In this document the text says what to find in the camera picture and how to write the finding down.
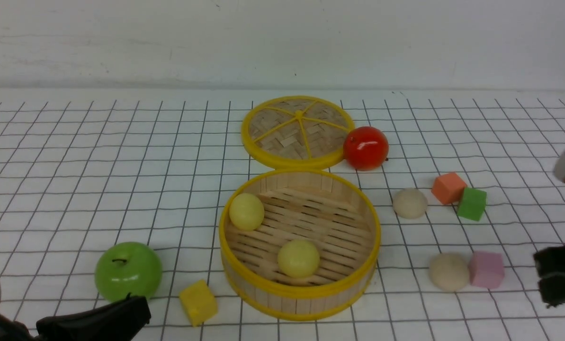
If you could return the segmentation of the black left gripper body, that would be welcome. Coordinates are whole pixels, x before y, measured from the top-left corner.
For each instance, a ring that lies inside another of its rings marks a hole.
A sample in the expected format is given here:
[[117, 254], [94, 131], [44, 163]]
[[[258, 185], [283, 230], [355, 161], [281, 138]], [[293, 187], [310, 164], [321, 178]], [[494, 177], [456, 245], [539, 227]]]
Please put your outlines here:
[[36, 326], [47, 341], [131, 341], [151, 318], [145, 296], [127, 296], [91, 311], [45, 317]]

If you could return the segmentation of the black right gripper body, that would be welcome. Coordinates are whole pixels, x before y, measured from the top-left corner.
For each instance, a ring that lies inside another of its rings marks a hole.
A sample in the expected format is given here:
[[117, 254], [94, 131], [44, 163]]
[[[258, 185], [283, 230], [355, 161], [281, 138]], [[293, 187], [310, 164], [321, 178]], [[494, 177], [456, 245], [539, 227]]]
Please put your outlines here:
[[548, 308], [565, 304], [565, 245], [539, 250], [533, 260], [542, 302]]

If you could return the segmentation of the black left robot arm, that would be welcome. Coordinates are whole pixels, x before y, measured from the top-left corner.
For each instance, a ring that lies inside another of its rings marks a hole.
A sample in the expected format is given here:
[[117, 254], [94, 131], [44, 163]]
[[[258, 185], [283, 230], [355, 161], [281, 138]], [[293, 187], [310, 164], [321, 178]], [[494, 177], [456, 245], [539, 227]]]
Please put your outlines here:
[[151, 319], [146, 297], [128, 294], [100, 308], [42, 318], [36, 322], [36, 336], [0, 314], [0, 341], [131, 341]]

